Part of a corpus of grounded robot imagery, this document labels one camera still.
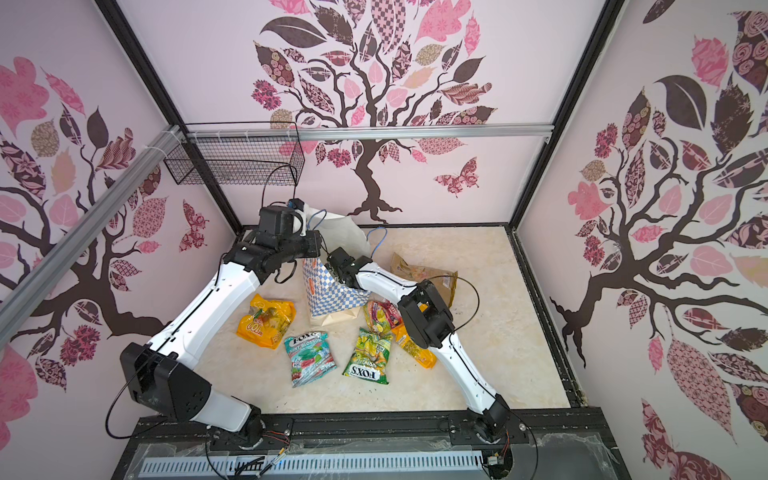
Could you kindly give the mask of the gold snack bag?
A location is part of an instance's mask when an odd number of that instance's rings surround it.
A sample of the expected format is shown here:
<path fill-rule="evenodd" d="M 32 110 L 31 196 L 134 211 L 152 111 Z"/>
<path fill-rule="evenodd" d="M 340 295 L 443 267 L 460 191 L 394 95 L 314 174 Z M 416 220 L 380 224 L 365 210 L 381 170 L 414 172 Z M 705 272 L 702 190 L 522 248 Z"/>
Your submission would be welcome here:
<path fill-rule="evenodd" d="M 406 280 L 420 282 L 429 279 L 434 283 L 447 306 L 451 307 L 458 282 L 457 271 L 409 264 L 401 255 L 393 253 L 390 261 L 391 272 Z"/>

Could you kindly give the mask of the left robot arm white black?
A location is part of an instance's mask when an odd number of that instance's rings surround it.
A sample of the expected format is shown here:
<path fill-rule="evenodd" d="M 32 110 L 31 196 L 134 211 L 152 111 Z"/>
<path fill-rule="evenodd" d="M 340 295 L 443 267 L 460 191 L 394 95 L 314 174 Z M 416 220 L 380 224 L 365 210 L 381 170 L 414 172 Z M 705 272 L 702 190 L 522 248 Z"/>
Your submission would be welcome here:
<path fill-rule="evenodd" d="M 258 443 L 261 411 L 217 391 L 195 368 L 235 309 L 285 264 L 317 258 L 321 235 L 309 227 L 315 210 L 298 199 L 261 208 L 256 227 L 241 235 L 216 273 L 181 314 L 147 343 L 129 344 L 120 361 L 131 399 L 175 422 L 197 422 Z"/>

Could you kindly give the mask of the yellow orange snack bag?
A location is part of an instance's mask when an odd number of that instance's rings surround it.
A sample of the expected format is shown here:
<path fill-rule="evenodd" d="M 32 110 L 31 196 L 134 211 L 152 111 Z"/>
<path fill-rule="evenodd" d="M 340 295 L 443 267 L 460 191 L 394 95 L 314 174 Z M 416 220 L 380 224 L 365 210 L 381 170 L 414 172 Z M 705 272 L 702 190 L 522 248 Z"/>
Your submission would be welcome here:
<path fill-rule="evenodd" d="M 392 330 L 396 343 L 410 355 L 421 367 L 432 369 L 437 363 L 437 357 L 429 350 L 419 347 L 408 335 L 404 325 Z"/>

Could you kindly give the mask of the yellow candy bag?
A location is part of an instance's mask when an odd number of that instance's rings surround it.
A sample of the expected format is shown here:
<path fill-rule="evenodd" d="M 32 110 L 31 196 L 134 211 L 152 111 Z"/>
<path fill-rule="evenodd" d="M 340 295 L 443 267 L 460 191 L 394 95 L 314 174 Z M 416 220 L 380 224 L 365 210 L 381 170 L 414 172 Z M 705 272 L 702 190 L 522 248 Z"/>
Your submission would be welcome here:
<path fill-rule="evenodd" d="M 239 321 L 236 335 L 259 347 L 276 349 L 295 317 L 293 302 L 268 300 L 256 294 L 248 314 Z"/>

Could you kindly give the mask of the teal red candy bag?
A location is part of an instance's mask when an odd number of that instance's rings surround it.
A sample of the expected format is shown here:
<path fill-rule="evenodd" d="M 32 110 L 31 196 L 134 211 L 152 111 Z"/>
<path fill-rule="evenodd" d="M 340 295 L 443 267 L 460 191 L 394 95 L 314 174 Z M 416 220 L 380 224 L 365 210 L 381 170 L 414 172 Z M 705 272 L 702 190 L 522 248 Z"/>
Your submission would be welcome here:
<path fill-rule="evenodd" d="M 311 383 L 337 368 L 324 331 L 287 337 L 283 344 L 291 362 L 293 388 Z"/>

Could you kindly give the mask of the orange pink Fox's fruits bag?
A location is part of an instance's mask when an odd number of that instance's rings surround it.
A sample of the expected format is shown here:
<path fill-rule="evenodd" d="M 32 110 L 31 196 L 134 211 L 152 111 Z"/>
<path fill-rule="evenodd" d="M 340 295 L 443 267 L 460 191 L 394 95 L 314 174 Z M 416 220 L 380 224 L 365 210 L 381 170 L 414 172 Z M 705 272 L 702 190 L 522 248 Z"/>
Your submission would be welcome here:
<path fill-rule="evenodd" d="M 387 335 L 402 324 L 399 310 L 389 301 L 370 300 L 363 313 L 368 330 L 377 335 Z"/>

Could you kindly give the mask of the blue checkered paper bag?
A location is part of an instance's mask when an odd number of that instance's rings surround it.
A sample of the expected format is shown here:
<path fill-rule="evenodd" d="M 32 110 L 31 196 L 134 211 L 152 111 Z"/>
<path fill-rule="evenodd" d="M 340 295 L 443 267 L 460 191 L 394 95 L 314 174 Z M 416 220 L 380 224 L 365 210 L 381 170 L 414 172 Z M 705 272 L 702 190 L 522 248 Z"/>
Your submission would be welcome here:
<path fill-rule="evenodd" d="M 310 325 L 327 327 L 351 321 L 361 313 L 371 294 L 344 284 L 337 268 L 332 265 L 331 254 L 341 248 L 356 260 L 362 256 L 369 257 L 373 247 L 366 232 L 351 217 L 314 208 L 308 203 L 302 211 L 307 221 L 307 232 L 317 231 L 321 235 L 320 256 L 304 259 L 302 264 Z"/>

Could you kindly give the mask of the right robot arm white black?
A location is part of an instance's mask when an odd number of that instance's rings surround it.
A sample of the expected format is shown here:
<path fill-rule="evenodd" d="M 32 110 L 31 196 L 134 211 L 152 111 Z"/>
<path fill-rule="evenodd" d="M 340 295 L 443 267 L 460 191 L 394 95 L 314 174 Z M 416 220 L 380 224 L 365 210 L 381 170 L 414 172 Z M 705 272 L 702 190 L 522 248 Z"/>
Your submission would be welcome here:
<path fill-rule="evenodd" d="M 411 340 L 435 354 L 459 386 L 480 438 L 491 443 L 506 435 L 511 409 L 467 354 L 453 315 L 432 280 L 406 280 L 342 248 L 330 253 L 328 265 L 341 284 L 376 294 L 398 308 Z"/>

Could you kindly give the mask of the green Fox's candy bag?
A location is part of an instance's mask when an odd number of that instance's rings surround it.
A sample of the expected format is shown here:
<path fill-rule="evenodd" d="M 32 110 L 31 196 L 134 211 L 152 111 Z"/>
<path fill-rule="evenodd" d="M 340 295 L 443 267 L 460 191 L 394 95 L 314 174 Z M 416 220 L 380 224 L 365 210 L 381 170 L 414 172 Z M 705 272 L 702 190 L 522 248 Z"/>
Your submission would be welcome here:
<path fill-rule="evenodd" d="M 343 375 L 381 385 L 388 385 L 386 373 L 394 336 L 379 335 L 360 328 L 352 355 Z"/>

